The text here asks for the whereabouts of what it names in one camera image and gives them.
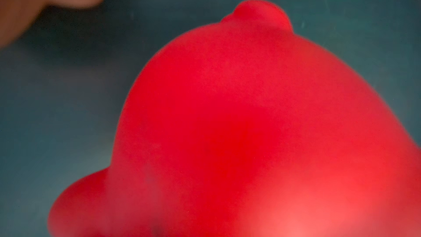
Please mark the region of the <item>red piggy bank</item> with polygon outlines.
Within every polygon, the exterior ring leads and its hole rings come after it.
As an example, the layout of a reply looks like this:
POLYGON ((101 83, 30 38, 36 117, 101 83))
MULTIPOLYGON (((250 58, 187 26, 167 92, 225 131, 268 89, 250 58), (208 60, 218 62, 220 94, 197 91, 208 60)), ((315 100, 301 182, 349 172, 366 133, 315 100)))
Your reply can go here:
POLYGON ((157 52, 54 237, 418 237, 421 151, 354 70, 246 0, 157 52))

